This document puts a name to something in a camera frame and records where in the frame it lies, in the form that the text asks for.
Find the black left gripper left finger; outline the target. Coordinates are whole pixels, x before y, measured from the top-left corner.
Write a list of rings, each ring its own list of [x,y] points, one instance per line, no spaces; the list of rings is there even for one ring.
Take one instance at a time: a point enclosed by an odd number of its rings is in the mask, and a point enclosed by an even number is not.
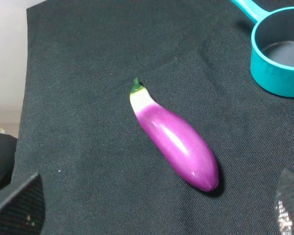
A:
[[[0,190],[0,235],[39,235],[45,197],[39,173],[26,173]]]

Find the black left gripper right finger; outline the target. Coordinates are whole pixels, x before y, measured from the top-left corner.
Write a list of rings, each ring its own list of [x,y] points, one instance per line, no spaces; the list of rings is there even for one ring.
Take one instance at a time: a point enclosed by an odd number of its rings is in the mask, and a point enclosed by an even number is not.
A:
[[[294,235],[294,170],[281,172],[274,198],[274,214],[281,235]]]

